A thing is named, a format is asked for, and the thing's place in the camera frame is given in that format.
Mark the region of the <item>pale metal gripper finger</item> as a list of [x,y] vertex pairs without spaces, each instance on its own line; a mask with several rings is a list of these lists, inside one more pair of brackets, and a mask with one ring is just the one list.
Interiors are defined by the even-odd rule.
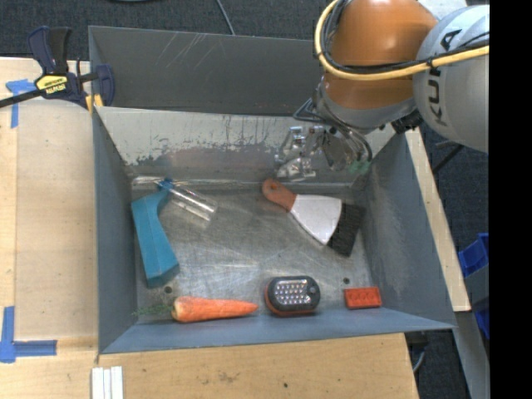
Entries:
[[311,159],[303,156],[281,161],[276,170],[278,179],[291,182],[310,180],[316,176],[317,172],[313,168]]
[[299,157],[305,155],[307,132],[302,126],[291,126],[281,145],[282,157]]

